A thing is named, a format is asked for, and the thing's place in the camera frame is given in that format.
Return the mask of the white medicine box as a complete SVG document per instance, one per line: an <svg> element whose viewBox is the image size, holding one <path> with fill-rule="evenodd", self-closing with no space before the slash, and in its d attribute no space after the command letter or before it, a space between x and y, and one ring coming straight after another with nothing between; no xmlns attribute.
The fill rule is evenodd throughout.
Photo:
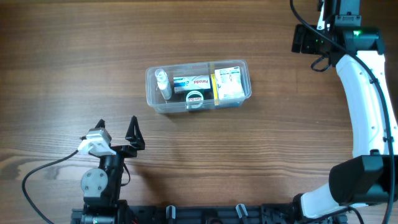
<svg viewBox="0 0 398 224"><path fill-rule="evenodd" d="M215 70L218 98L221 100L242 98L244 90L239 67Z"/></svg>

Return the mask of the white Panadol box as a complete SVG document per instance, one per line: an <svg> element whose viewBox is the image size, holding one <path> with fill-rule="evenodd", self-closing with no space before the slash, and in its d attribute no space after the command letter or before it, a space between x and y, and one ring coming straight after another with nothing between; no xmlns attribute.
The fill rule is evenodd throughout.
<svg viewBox="0 0 398 224"><path fill-rule="evenodd" d="M174 77L174 92L183 93L192 90L209 90L211 88L208 75Z"/></svg>

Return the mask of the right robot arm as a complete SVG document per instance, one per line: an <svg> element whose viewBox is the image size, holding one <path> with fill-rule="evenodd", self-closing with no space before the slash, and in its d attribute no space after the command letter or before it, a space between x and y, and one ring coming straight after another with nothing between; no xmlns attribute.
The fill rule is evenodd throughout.
<svg viewBox="0 0 398 224"><path fill-rule="evenodd" d="M352 158L334 166L328 182L295 197L295 220L315 222L358 207L397 201L397 122L385 78L379 29L361 25L359 1L319 1L315 25L301 19L292 51L317 55L336 69L353 130Z"/></svg>

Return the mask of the blue yellow VapoDrops box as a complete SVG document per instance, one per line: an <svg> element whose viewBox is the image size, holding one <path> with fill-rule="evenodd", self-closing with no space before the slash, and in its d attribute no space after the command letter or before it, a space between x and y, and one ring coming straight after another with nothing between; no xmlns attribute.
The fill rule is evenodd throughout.
<svg viewBox="0 0 398 224"><path fill-rule="evenodd" d="M211 84L212 84L213 98L214 98L214 101L215 101L215 106L218 106L219 105L218 87L217 87L216 76L215 76L214 73L211 74Z"/></svg>

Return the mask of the green Zam-Buk box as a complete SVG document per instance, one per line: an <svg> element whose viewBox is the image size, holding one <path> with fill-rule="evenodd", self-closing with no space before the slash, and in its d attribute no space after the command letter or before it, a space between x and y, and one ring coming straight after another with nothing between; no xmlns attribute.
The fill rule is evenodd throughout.
<svg viewBox="0 0 398 224"><path fill-rule="evenodd" d="M192 110L205 110L214 105L214 98L208 90L190 90L184 93L185 108Z"/></svg>

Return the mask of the white spray bottle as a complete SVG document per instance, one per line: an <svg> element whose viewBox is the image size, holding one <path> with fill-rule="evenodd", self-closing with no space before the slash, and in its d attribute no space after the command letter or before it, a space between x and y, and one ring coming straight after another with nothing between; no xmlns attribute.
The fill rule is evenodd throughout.
<svg viewBox="0 0 398 224"><path fill-rule="evenodd" d="M164 100L169 100L172 97L172 89L170 86L169 78L166 72L159 68L155 71L158 88L164 97Z"/></svg>

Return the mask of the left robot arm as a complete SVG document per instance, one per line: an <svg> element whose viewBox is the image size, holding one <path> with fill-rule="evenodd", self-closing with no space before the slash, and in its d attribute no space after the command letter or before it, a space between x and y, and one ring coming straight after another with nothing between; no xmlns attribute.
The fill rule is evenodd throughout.
<svg viewBox="0 0 398 224"><path fill-rule="evenodd" d="M84 206L82 210L72 211L72 223L138 222L127 201L119 198L121 187L126 185L122 183L123 173L128 171L124 160L136 157L138 151L145 149L136 116L131 118L125 140L128 142L125 145L112 146L111 136L102 119L81 138L78 151L97 157L99 166L81 178Z"/></svg>

